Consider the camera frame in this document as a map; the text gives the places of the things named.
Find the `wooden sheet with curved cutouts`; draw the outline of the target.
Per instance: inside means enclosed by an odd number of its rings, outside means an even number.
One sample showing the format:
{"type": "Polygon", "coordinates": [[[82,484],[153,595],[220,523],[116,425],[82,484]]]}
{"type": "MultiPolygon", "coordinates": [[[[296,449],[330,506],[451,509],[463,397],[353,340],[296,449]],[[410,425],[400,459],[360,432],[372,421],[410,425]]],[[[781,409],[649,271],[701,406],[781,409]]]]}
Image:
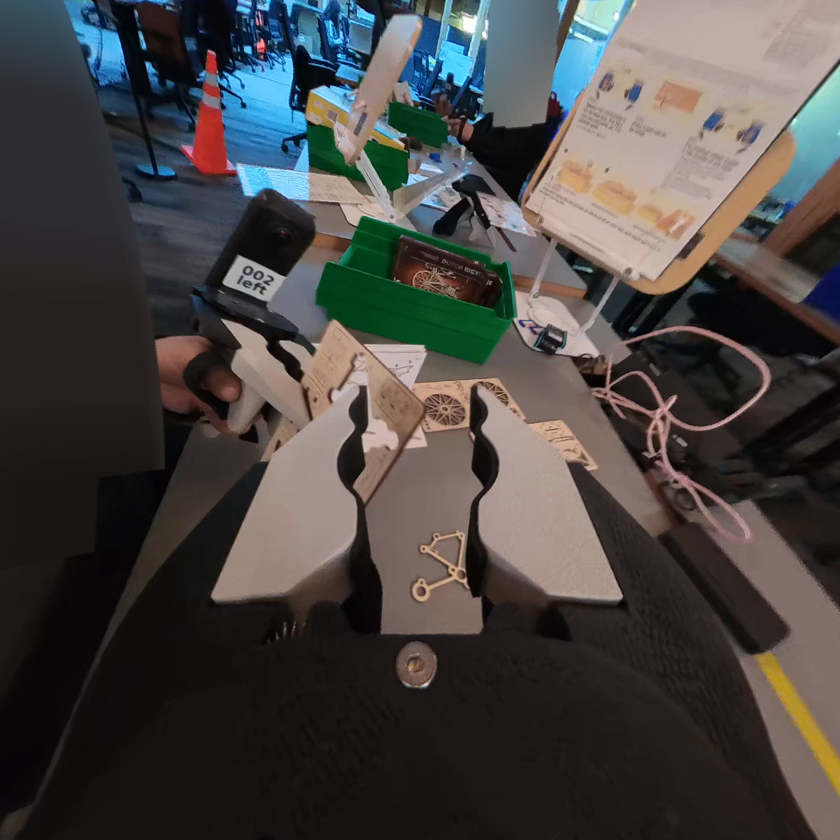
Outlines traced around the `wooden sheet with curved cutouts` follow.
{"type": "Polygon", "coordinates": [[[529,427],[555,450],[559,451],[568,463],[581,465],[588,471],[599,469],[595,459],[564,421],[530,423],[529,427]]]}

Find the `white board on stand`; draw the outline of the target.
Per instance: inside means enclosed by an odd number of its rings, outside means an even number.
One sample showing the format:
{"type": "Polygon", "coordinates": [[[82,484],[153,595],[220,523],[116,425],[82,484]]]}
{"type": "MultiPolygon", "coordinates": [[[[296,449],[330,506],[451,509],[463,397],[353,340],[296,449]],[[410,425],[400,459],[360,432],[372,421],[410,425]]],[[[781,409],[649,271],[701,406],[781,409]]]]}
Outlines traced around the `white board on stand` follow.
{"type": "Polygon", "coordinates": [[[376,121],[386,111],[422,28],[421,18],[414,14],[396,14],[391,18],[358,88],[346,126],[333,126],[336,149],[345,164],[357,166],[390,224],[396,224],[405,214],[393,206],[391,195],[364,148],[376,121]]]}

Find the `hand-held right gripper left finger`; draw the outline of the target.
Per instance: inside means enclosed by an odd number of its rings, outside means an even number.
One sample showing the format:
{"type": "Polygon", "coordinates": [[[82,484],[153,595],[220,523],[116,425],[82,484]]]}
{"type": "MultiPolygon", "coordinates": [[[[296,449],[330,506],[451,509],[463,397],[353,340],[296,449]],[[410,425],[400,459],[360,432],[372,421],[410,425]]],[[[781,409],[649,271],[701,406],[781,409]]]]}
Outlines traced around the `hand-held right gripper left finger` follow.
{"type": "Polygon", "coordinates": [[[352,385],[271,456],[212,590],[214,604],[279,602],[299,623],[321,602],[342,605],[354,629],[382,627],[382,581],[364,503],[369,420],[352,385]]]}

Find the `yellow cardboard box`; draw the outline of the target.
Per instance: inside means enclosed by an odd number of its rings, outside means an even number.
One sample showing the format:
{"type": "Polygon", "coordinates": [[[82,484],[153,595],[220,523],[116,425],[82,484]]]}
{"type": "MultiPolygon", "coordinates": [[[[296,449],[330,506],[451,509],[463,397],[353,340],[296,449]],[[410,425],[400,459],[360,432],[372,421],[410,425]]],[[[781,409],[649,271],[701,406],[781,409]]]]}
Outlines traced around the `yellow cardboard box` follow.
{"type": "MultiPolygon", "coordinates": [[[[332,127],[335,123],[346,126],[357,94],[356,89],[336,86],[320,86],[310,90],[305,117],[314,125],[332,127]]],[[[393,148],[404,146],[405,134],[394,129],[382,114],[376,121],[370,140],[393,148]]]]}

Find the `paper assembly booklet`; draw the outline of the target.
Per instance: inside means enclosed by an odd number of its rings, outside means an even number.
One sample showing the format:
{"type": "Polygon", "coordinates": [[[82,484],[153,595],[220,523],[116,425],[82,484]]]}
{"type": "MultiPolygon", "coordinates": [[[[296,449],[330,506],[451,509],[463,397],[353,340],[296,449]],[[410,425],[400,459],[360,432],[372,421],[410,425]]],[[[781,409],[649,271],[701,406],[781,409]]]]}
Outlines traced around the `paper assembly booklet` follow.
{"type": "MultiPolygon", "coordinates": [[[[427,351],[422,345],[368,343],[364,347],[368,355],[373,355],[405,387],[413,388],[427,356],[427,351]]],[[[352,385],[369,385],[368,364],[360,353],[353,358],[352,371],[345,382],[339,388],[332,390],[329,397],[330,402],[336,402],[352,385]]],[[[368,397],[368,412],[367,428],[362,435],[364,453],[368,455],[377,448],[394,450],[396,434],[389,432],[386,429],[385,421],[374,415],[370,396],[368,397]]]]}

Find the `person's left hand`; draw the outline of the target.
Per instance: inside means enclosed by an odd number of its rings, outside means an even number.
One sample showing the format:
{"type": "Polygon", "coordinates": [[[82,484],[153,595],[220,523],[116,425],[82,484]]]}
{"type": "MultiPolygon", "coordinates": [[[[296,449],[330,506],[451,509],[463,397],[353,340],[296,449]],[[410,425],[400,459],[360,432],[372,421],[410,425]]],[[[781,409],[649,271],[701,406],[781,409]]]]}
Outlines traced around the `person's left hand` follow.
{"type": "MultiPolygon", "coordinates": [[[[217,431],[226,433],[228,426],[212,407],[198,399],[186,386],[184,371],[195,357],[212,349],[212,344],[197,335],[174,336],[157,339],[154,343],[160,388],[161,404],[171,413],[188,416],[200,413],[217,431]]],[[[241,381],[226,364],[207,371],[202,388],[226,403],[236,403],[241,396],[241,381]]]]}

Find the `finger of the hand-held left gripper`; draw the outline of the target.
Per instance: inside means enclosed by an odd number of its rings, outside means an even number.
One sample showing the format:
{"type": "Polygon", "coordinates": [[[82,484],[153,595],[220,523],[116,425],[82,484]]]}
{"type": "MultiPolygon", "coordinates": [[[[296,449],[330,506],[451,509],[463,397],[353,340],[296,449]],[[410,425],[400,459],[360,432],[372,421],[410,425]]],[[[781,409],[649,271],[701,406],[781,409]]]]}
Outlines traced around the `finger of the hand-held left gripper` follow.
{"type": "Polygon", "coordinates": [[[297,425],[309,424],[311,416],[301,380],[311,355],[299,344],[280,341],[277,348],[285,356],[278,359],[270,351],[268,340],[251,328],[227,322],[227,330],[238,342],[230,368],[243,384],[240,402],[246,404],[255,395],[261,400],[255,409],[267,404],[297,425]]]}

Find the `wooden bicycle frame part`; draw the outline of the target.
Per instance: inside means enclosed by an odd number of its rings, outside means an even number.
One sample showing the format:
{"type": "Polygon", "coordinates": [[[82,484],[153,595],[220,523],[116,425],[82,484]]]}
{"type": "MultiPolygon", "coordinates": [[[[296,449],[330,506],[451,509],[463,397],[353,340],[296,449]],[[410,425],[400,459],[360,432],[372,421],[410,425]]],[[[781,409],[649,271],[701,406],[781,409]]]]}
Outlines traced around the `wooden bicycle frame part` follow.
{"type": "Polygon", "coordinates": [[[464,589],[469,588],[466,569],[466,534],[462,531],[441,533],[436,532],[432,538],[418,546],[418,552],[425,557],[435,560],[444,568],[444,574],[433,581],[418,577],[411,587],[411,597],[417,603],[426,603],[433,592],[450,584],[457,584],[464,589]],[[451,560],[440,552],[447,544],[456,546],[456,556],[451,560]]]}

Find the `black stanchion pole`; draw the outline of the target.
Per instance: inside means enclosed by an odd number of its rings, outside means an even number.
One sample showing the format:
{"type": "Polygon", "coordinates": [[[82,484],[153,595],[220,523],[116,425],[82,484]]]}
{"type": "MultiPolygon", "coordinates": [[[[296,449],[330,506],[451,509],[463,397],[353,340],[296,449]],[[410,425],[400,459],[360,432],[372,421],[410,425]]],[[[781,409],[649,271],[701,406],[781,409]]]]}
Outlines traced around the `black stanchion pole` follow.
{"type": "Polygon", "coordinates": [[[149,157],[149,162],[147,164],[137,164],[135,171],[149,181],[175,182],[177,173],[171,167],[159,164],[157,161],[148,126],[144,98],[151,94],[151,84],[145,68],[143,50],[140,44],[140,29],[134,4],[122,1],[111,1],[109,4],[122,48],[135,109],[140,120],[143,141],[149,157]]]}

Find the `wooden wheel parts sheet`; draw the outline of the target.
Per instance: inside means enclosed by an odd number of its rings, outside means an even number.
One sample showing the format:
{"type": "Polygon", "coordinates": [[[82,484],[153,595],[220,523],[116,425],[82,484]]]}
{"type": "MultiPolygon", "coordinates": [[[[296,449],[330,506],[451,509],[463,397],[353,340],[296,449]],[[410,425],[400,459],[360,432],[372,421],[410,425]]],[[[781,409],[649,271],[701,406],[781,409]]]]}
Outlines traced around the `wooden wheel parts sheet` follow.
{"type": "Polygon", "coordinates": [[[526,418],[509,390],[495,377],[416,383],[413,392],[424,405],[423,431],[432,434],[469,428],[470,394],[475,385],[488,390],[520,419],[526,418]]]}

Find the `wooden clipboard stand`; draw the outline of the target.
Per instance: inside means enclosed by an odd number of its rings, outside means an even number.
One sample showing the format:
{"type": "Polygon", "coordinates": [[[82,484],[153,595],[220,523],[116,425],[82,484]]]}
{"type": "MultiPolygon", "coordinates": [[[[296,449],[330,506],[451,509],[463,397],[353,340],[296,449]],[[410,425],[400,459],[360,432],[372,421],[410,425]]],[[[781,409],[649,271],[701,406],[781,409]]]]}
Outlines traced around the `wooden clipboard stand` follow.
{"type": "MultiPolygon", "coordinates": [[[[580,97],[581,95],[576,100],[568,118],[576,110],[580,97]]],[[[608,276],[612,277],[612,285],[602,299],[600,308],[605,305],[606,300],[612,295],[613,290],[619,281],[628,285],[628,287],[633,290],[636,295],[636,302],[642,303],[646,303],[648,300],[656,298],[664,298],[668,300],[669,296],[676,291],[681,290],[683,286],[687,285],[693,279],[698,270],[709,260],[709,258],[714,255],[714,253],[733,233],[735,228],[740,224],[745,216],[749,214],[754,206],[788,171],[795,152],[793,137],[790,131],[788,131],[785,127],[772,142],[770,147],[765,151],[763,156],[752,167],[749,173],[742,179],[738,187],[728,196],[722,205],[719,206],[718,210],[715,211],[713,215],[711,215],[703,224],[700,230],[704,232],[705,238],[691,256],[687,259],[676,259],[675,262],[673,262],[657,280],[646,280],[641,278],[639,280],[631,281],[626,277],[613,274],[599,260],[590,258],[588,255],[579,254],[564,241],[544,232],[540,227],[535,214],[531,213],[523,206],[523,203],[528,200],[532,191],[533,182],[538,181],[541,177],[543,168],[548,163],[551,153],[555,150],[556,145],[560,141],[560,137],[564,135],[564,124],[566,120],[554,137],[548,152],[543,156],[541,162],[538,164],[532,179],[522,196],[521,209],[525,218],[549,237],[551,246],[561,244],[569,248],[570,251],[589,260],[594,266],[603,269],[608,276]]]]}

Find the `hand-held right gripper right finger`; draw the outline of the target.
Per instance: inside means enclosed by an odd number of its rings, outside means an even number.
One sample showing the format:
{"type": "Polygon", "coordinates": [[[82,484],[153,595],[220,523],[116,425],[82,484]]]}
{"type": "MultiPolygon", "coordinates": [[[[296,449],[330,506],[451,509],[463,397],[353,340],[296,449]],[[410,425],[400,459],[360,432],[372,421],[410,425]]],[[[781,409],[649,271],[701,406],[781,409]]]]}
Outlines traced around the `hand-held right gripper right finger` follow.
{"type": "Polygon", "coordinates": [[[622,589],[560,452],[483,385],[469,393],[467,582],[474,597],[536,616],[552,606],[613,608],[622,589]]]}

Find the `narrow wooden parts sheet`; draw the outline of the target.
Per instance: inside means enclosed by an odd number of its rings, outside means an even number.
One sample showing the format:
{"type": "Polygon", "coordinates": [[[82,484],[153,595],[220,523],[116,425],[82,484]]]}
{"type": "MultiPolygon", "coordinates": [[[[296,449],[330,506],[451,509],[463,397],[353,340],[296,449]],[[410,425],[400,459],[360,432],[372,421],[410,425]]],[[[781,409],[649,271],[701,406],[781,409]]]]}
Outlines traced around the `narrow wooden parts sheet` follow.
{"type": "Polygon", "coordinates": [[[301,381],[267,354],[260,363],[265,400],[299,428],[327,412],[352,385],[366,388],[369,419],[362,433],[364,469],[353,488],[367,505],[424,417],[424,405],[340,322],[332,320],[301,381]]]}

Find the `orange traffic cone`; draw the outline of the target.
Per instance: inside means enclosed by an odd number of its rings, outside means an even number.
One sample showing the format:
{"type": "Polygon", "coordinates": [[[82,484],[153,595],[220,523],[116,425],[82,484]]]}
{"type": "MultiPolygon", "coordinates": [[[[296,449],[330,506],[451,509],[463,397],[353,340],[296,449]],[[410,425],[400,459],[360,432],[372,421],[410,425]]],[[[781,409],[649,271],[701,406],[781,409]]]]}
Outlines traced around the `orange traffic cone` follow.
{"type": "Polygon", "coordinates": [[[228,159],[222,116],[221,90],[217,78],[217,57],[206,53],[202,100],[192,143],[181,147],[187,160],[203,175],[236,175],[236,166],[228,159]]]}

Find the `brown model kit box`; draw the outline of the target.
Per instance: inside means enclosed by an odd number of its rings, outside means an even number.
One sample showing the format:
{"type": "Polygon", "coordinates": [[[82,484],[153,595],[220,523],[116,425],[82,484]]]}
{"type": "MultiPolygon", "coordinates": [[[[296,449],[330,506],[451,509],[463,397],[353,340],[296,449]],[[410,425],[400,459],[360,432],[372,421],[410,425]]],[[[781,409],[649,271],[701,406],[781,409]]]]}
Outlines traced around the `brown model kit box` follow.
{"type": "Polygon", "coordinates": [[[392,278],[420,291],[488,309],[496,306],[502,293],[498,273],[484,264],[407,235],[399,238],[392,278]]]}

